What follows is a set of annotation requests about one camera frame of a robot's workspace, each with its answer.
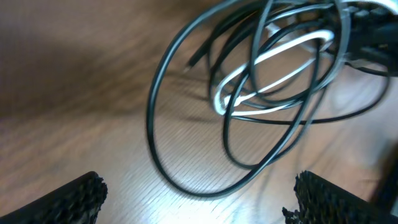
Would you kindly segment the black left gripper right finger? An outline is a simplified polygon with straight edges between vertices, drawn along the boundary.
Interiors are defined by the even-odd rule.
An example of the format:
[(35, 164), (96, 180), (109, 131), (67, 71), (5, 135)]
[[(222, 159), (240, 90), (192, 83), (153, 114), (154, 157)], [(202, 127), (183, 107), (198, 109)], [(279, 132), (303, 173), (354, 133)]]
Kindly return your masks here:
[(282, 209), (286, 224), (397, 224), (397, 217), (332, 184), (303, 171), (295, 177), (299, 209)]

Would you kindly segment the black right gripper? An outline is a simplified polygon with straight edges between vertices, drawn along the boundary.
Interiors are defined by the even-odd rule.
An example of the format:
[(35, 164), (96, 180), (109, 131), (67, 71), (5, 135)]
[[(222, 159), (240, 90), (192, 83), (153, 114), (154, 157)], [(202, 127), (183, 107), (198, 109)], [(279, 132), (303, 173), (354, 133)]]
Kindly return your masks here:
[(347, 47), (341, 61), (373, 75), (397, 76), (397, 3), (341, 2), (345, 18), (336, 6), (323, 11), (323, 18), (341, 35), (341, 23), (349, 22)]

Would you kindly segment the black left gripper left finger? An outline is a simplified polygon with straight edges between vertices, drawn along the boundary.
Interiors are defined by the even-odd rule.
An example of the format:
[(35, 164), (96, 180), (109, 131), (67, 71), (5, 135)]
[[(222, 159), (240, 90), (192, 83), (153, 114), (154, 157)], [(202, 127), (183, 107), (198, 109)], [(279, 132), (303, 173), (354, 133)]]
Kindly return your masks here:
[(95, 224), (107, 194), (103, 178), (90, 171), (2, 216), (1, 224)]

